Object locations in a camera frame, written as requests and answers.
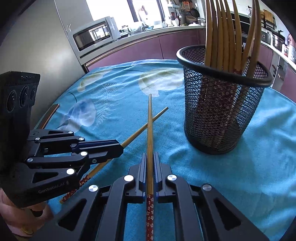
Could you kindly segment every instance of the window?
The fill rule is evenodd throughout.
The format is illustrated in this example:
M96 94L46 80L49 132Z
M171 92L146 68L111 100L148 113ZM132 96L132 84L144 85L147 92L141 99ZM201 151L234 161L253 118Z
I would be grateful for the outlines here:
M158 2L166 6L165 0L112 0L111 2L86 0L86 2L94 21L107 16L114 17L118 29L136 21L145 21L153 25L155 21L162 20L163 9L166 10L165 15L168 14L167 7L158 7Z
M94 21L110 16L114 17L117 28L133 23L133 16L127 0L86 0Z
M154 21L161 21L161 15L156 0L133 0L139 21L153 25Z

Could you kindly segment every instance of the black mesh basket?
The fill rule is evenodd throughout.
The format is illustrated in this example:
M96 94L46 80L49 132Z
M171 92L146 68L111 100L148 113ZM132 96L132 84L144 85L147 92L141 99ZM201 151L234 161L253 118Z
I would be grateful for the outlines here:
M249 124L266 87L270 72L257 63L253 78L218 71L204 65L205 46L180 49L184 67L185 135L197 149L209 154L231 151Z

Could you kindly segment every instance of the screw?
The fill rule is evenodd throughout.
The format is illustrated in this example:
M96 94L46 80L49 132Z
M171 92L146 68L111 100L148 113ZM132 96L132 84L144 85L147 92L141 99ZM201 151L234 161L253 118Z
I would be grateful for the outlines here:
M170 180L170 181L174 181L174 180L177 179L177 176L174 175L174 174L171 174L171 175L168 175L167 179Z
M82 151L81 153L80 153L80 155L82 155L82 156L86 156L88 153L86 152L86 151Z
M69 168L68 170L67 170L67 174L68 175L72 175L72 174L74 174L75 173L75 170L73 169L73 168Z
M89 191L90 192L96 192L99 189L97 185L91 185L89 186Z
M211 191L211 190L212 190L212 187L211 187L211 185L209 185L209 184L204 184L204 185L202 186L202 188L203 188L203 190L205 190L205 191Z
M133 180L133 176L132 175L126 175L126 176L124 176L124 180L126 182L131 182Z

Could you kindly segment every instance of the frying pan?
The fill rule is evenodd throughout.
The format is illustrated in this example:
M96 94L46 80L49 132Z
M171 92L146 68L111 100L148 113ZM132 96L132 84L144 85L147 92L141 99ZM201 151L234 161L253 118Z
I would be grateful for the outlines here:
M196 19L200 17L200 13L199 13L195 8L190 9L190 13L191 13L192 16L195 17Z

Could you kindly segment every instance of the kitchen cabinet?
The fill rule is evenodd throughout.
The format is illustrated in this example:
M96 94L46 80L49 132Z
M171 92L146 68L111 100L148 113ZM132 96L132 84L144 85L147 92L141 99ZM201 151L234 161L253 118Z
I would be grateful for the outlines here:
M270 70L273 51L269 47L261 44L258 61Z
M296 102L296 73L290 66L287 67L284 83L280 92L290 100Z
M147 40L143 39L128 47L119 47L118 51L88 66L88 70L143 59L177 59L176 53L179 49L190 45L204 44L205 28L160 34Z
M190 45L204 44L203 32L198 30L193 29L159 36L163 59L177 59L176 53L179 49Z
M103 66L122 64L143 59L163 59L159 39L155 38L125 47L117 52L109 54L103 59L88 67L89 71Z

